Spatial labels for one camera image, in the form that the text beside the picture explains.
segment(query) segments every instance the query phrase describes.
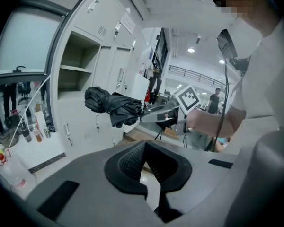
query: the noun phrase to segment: locker vent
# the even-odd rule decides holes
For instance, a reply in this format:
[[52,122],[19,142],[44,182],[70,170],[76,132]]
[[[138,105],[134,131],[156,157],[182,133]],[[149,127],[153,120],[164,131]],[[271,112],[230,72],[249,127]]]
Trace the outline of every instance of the locker vent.
[[107,32],[107,29],[103,28],[102,26],[100,27],[100,29],[98,30],[98,34],[105,36]]

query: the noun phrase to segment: folded umbrella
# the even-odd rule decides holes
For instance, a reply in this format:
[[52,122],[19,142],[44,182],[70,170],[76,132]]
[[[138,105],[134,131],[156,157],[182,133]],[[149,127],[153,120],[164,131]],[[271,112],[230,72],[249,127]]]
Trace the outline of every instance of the folded umbrella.
[[111,95],[100,87],[89,87],[84,97],[87,108],[96,113],[110,114],[112,126],[117,128],[121,128],[123,124],[135,124],[143,112],[140,100],[119,93]]

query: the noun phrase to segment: railing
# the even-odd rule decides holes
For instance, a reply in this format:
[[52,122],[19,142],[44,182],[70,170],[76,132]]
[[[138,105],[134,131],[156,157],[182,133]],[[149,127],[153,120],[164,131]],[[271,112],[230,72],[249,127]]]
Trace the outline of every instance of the railing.
[[194,81],[200,82],[202,84],[208,85],[214,88],[220,88],[222,92],[225,92],[226,85],[215,79],[207,77],[203,74],[194,72],[192,70],[186,70],[177,66],[169,66],[169,74],[173,74],[179,77],[184,77],[187,79],[192,79]]

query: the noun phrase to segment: white cable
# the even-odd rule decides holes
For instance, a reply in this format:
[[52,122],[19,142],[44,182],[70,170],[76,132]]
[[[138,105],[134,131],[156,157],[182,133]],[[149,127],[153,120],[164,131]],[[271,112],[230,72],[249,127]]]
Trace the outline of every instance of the white cable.
[[26,109],[24,110],[23,115],[22,115],[22,117],[21,117],[21,119],[20,119],[20,121],[19,121],[19,124],[18,124],[18,126],[17,126],[17,128],[16,128],[16,130],[15,130],[15,133],[14,133],[14,135],[13,135],[13,138],[12,138],[11,141],[10,141],[10,144],[9,144],[8,149],[10,148],[11,143],[13,142],[13,139],[14,139],[14,137],[15,137],[15,134],[16,134],[18,128],[19,128],[19,125],[20,125],[21,122],[22,122],[22,119],[23,119],[24,115],[25,115],[26,112],[27,112],[27,109],[29,108],[30,104],[32,103],[34,97],[35,97],[35,96],[37,95],[37,93],[40,91],[41,87],[45,84],[45,82],[47,82],[47,80],[48,80],[50,77],[51,77],[51,75],[49,74],[49,76],[44,80],[44,82],[43,82],[43,83],[41,84],[41,86],[37,89],[37,91],[36,91],[35,94],[33,95],[32,99],[31,99],[30,102],[28,103],[28,105],[27,105]]

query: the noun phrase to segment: open shelf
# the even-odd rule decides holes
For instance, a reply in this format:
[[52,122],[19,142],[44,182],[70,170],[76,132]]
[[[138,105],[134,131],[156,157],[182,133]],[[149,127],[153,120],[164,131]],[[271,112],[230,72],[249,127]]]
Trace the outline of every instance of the open shelf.
[[62,56],[61,65],[64,66],[63,69],[92,73],[99,48],[100,44],[72,32]]
[[84,97],[91,86],[92,74],[83,71],[60,69],[58,77],[58,100]]

